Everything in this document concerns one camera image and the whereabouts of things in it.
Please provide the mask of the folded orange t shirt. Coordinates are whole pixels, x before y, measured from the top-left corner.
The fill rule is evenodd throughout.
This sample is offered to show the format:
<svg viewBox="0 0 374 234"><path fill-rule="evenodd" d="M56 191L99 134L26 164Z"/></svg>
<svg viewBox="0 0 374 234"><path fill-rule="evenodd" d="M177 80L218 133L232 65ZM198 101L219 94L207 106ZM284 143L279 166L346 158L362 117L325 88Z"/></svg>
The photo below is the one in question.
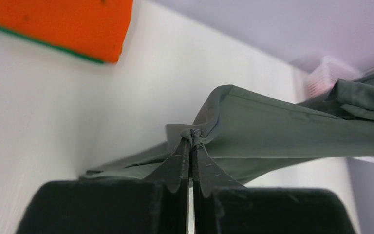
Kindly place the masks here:
<svg viewBox="0 0 374 234"><path fill-rule="evenodd" d="M0 27L117 63L132 7L131 0L0 0Z"/></svg>

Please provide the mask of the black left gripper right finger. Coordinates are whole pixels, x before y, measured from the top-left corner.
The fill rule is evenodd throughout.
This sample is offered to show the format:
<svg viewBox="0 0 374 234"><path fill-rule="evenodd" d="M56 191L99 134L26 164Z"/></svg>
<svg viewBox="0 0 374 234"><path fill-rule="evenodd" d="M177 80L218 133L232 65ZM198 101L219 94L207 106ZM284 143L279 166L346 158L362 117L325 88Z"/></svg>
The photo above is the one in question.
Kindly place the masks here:
<svg viewBox="0 0 374 234"><path fill-rule="evenodd" d="M192 151L198 234L353 234L339 198L326 189L247 188L210 158Z"/></svg>

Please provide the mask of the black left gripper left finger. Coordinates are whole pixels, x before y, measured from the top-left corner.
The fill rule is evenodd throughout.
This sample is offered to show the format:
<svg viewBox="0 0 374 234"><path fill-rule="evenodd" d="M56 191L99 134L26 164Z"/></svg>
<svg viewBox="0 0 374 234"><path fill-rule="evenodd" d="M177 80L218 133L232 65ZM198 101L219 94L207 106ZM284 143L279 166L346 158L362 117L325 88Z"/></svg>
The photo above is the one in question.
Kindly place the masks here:
<svg viewBox="0 0 374 234"><path fill-rule="evenodd" d="M18 234L186 234L190 143L141 180L51 181L33 196Z"/></svg>

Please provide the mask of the folded green t shirt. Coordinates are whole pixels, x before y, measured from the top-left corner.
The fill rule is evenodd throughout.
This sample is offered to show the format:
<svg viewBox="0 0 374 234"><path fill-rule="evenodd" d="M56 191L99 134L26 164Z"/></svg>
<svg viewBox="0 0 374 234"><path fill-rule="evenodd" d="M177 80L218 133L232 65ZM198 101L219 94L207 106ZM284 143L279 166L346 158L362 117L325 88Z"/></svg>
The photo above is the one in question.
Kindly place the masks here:
<svg viewBox="0 0 374 234"><path fill-rule="evenodd" d="M39 41L39 40L36 40L36 39L32 39L30 37L23 36L21 34L6 30L6 29L1 28L1 27L0 27L0 32L6 33L8 35L11 35L11 36L14 36L14 37L17 37L17 38L20 38L20 39L27 40L29 42L33 42L35 44L40 44L40 45L46 46L48 48L52 48L52 49L56 49L58 51L62 51L63 53L69 54L71 56L74 56L74 57L77 57L77 58L80 58L80 59L84 59L84 60L91 61L91 62L98 63L98 64L103 64L104 63L101 60L98 60L98 59L95 59L95 58L92 58L92 57L74 52L72 50L69 50L69 49L66 49L66 48L63 48L63 47L60 47L60 46L55 46L55 45L48 44L46 42L42 42L42 41Z"/></svg>

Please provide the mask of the white plastic laundry basket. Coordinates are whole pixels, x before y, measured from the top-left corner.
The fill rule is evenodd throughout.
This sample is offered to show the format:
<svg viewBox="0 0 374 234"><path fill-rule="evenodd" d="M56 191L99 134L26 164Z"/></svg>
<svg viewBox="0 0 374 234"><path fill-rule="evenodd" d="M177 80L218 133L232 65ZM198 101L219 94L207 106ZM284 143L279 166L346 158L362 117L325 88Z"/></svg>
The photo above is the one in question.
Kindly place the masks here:
<svg viewBox="0 0 374 234"><path fill-rule="evenodd" d="M308 98L313 98L332 89L339 79L352 81L362 76L363 73L358 69L336 58L325 56L319 66L307 76L306 94Z"/></svg>

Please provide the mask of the dark grey t shirt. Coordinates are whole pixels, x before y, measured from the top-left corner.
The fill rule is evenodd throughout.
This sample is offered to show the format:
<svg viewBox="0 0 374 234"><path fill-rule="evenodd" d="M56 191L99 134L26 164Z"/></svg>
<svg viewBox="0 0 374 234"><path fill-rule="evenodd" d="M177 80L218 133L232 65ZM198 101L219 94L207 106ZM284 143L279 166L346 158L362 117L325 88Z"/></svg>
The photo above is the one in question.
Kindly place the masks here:
<svg viewBox="0 0 374 234"><path fill-rule="evenodd" d="M182 139L204 146L240 183L270 171L326 157L374 156L374 74L338 80L298 104L223 85L215 88L191 125L168 124L167 140L138 154L89 169L83 179L143 179Z"/></svg>

